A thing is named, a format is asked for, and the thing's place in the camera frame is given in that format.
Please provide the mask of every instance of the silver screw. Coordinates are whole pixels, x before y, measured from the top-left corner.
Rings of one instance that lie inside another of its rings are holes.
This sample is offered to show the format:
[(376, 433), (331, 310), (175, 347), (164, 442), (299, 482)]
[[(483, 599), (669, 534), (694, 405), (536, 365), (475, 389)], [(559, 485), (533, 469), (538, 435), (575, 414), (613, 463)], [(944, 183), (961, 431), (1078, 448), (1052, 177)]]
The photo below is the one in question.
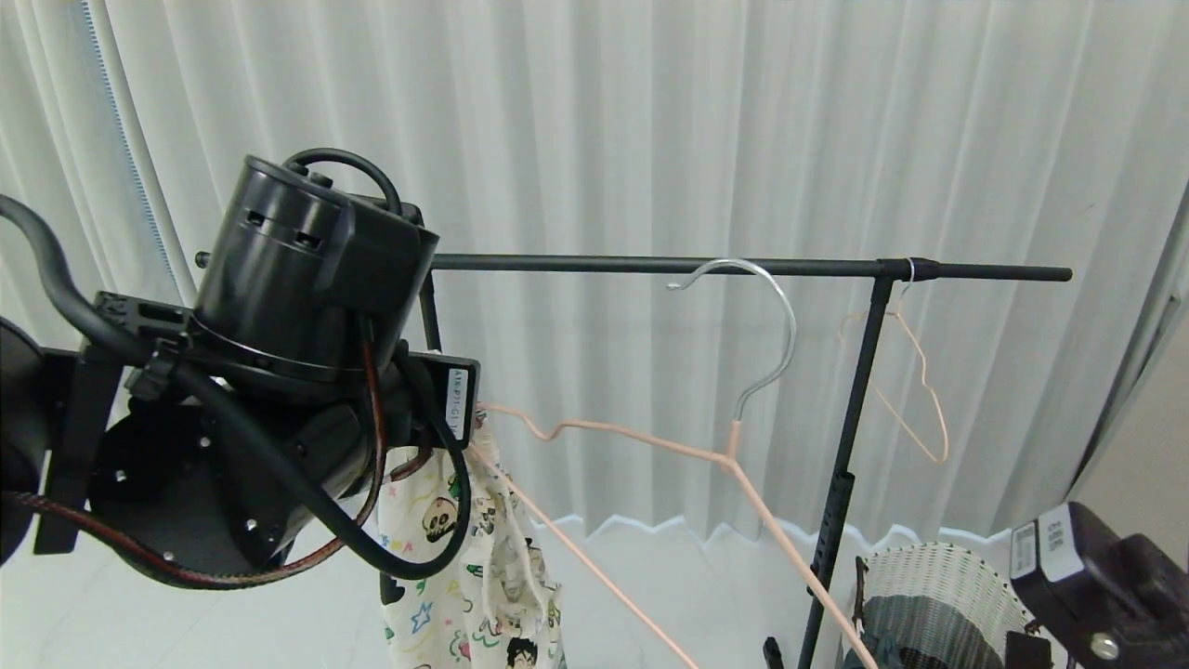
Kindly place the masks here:
[(1119, 659), (1119, 644), (1106, 632), (1095, 632), (1090, 637), (1090, 650), (1102, 659)]

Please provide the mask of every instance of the blue star print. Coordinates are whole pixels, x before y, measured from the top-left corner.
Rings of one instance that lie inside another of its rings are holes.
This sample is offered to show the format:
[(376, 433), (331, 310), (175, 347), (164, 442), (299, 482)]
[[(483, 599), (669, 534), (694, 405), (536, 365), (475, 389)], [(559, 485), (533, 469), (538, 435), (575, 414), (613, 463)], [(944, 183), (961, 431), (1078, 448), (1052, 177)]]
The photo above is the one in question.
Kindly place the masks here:
[(416, 635), (422, 627), (429, 624), (429, 610), (433, 608), (433, 602), (423, 602), (421, 608), (413, 614), (409, 620), (413, 620), (413, 633)]

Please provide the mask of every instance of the beige wall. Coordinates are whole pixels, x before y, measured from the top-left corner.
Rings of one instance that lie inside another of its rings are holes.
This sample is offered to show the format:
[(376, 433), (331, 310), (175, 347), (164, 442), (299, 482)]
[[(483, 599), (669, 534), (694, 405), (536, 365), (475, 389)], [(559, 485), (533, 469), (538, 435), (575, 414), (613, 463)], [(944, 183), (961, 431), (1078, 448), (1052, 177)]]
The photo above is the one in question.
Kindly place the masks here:
[(1189, 316), (1182, 317), (1074, 499), (1120, 536), (1143, 532), (1185, 567), (1189, 560)]

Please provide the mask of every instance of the horizontal black rod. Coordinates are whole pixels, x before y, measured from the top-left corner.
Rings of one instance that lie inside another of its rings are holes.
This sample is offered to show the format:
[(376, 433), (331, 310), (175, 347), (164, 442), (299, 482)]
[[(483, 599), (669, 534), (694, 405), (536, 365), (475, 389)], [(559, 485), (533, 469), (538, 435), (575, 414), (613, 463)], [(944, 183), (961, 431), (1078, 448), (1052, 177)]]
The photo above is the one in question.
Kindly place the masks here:
[[(605, 273), (690, 273), (713, 258), (649, 255), (521, 255), (497, 253), (439, 253), (434, 269), (473, 271), (566, 271)], [(792, 258), (749, 258), (776, 276), (891, 277), (907, 280), (913, 267), (906, 258), (881, 260), (828, 260)], [(917, 279), (996, 278), (1005, 280), (1069, 280), (1072, 271), (1063, 266), (996, 264), (950, 264), (925, 258), (917, 263)], [(747, 273), (723, 266), (713, 273)]]

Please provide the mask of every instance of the white label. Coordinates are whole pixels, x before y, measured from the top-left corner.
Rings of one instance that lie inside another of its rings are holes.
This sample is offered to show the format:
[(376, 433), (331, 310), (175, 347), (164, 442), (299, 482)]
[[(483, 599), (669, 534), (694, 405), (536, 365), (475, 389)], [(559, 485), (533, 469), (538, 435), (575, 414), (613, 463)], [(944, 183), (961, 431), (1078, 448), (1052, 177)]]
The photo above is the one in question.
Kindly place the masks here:
[(1037, 569), (1037, 524), (1028, 523), (1012, 532), (1012, 580)]
[(455, 440), (463, 438), (463, 423), (466, 419), (466, 383), (471, 373), (457, 367), (451, 368), (446, 384), (446, 425)]
[(1069, 505), (1042, 513), (1037, 526), (1040, 531), (1040, 570), (1050, 582), (1069, 579), (1086, 569), (1074, 545), (1074, 520), (1069, 517)]

